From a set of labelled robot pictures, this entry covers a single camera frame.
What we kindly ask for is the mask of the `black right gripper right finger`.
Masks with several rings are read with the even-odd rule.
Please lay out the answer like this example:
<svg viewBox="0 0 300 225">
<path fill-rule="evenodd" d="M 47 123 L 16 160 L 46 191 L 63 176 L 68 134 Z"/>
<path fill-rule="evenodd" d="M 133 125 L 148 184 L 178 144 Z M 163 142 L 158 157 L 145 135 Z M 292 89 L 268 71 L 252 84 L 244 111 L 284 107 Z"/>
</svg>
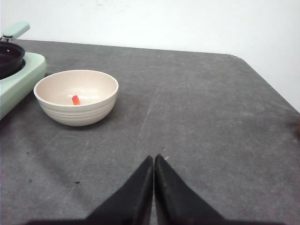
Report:
<svg viewBox="0 0 300 225">
<path fill-rule="evenodd" d="M 225 221 L 160 154 L 155 157 L 154 178 L 159 225 L 200 225 Z"/>
</svg>

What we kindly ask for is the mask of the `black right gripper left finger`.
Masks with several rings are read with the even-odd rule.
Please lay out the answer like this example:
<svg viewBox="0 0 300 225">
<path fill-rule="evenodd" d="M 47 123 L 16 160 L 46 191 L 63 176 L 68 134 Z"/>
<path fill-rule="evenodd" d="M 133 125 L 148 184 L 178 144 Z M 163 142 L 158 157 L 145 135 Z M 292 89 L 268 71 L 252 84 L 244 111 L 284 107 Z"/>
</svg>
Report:
<svg viewBox="0 0 300 225">
<path fill-rule="evenodd" d="M 148 225 L 153 198 L 153 158 L 148 156 L 86 221 L 94 225 Z"/>
</svg>

